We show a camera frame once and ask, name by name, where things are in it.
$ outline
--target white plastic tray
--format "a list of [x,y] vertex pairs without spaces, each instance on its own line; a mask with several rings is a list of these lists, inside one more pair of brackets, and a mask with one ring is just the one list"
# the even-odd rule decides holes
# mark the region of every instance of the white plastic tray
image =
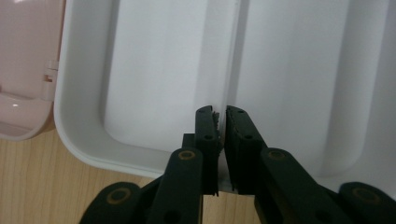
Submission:
[[[222,126],[235,105],[320,184],[395,197],[395,12],[374,0],[68,1],[59,134],[88,164],[156,177],[196,109],[213,105]],[[222,157],[219,169],[226,183]]]

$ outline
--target wooden table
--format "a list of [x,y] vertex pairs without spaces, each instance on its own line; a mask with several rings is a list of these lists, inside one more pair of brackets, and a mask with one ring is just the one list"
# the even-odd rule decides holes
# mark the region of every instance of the wooden table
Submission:
[[[107,185],[151,179],[94,168],[65,148],[56,130],[21,142],[0,140],[0,223],[78,223]],[[253,198],[205,196],[203,223],[260,223]]]

